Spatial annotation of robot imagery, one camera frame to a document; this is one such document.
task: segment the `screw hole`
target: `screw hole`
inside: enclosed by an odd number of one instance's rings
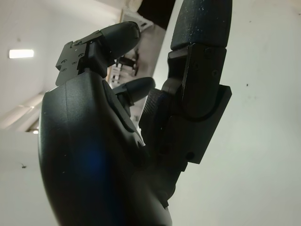
[[[77,45],[81,45],[81,44],[82,44],[81,40],[77,40],[77,41],[74,42],[73,45],[74,45],[74,46],[77,46]]]
[[[217,70],[213,70],[213,71],[212,71],[212,76],[216,78],[217,75],[218,75],[218,71],[217,71]]]
[[[193,69],[195,71],[198,71],[199,70],[199,64],[198,63],[195,63],[194,66],[193,66]]]
[[[192,160],[194,158],[194,153],[193,152],[188,152],[186,155],[187,160]]]
[[[206,49],[205,49],[205,53],[212,53],[211,48],[206,48]]]

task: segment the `prosthetic hand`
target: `prosthetic hand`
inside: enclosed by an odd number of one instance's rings
[[[161,90],[149,78],[114,90],[104,79],[114,59],[138,43],[135,23],[64,46],[39,134],[41,173],[60,225],[172,224],[176,181],[188,162],[200,163],[231,97],[219,84],[231,8],[232,0],[184,0]],[[128,107],[147,94],[141,137]]]

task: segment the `ceiling light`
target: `ceiling light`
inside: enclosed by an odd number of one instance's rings
[[[32,49],[11,49],[9,51],[9,58],[27,58],[33,57],[33,50]]]

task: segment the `black mechanical part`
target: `black mechanical part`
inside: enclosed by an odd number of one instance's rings
[[[192,43],[225,48],[232,16],[232,0],[184,0],[171,43],[178,50]]]
[[[140,39],[140,30],[134,22],[123,22],[75,42],[68,42],[56,63],[60,71],[55,84],[60,86],[66,81],[83,73],[84,68],[107,76],[107,68],[117,59],[135,47]]]
[[[168,79],[162,90],[149,92],[141,116],[145,146],[122,102],[131,105],[154,84],[112,90],[104,81],[106,67],[139,41],[136,24],[65,45],[56,65],[58,87],[43,98],[39,132],[42,178],[62,226],[172,225],[168,199],[188,162],[200,163],[231,96],[219,82],[232,1],[217,2],[184,0]],[[196,13],[201,4],[207,14]],[[195,17],[186,20],[191,10]],[[214,16],[227,18],[227,26]]]
[[[136,60],[132,60],[132,59],[128,59],[124,56],[121,56],[117,62],[116,62],[116,65],[118,64],[121,64],[121,65],[126,65],[126,66],[129,66],[131,68],[135,68],[135,65],[136,65],[137,61]]]
[[[130,107],[134,105],[134,102],[146,97],[150,90],[155,88],[155,85],[153,78],[145,77],[121,84],[114,88],[113,92],[128,116],[131,117]]]

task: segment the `textured grip surface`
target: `textured grip surface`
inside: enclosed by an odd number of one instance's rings
[[[191,43],[226,47],[232,0],[184,0],[171,43],[177,50]]]
[[[164,91],[158,89],[150,91],[139,122],[141,135],[147,145],[154,146],[157,136],[160,136],[161,128],[167,120],[170,99],[170,95]]]

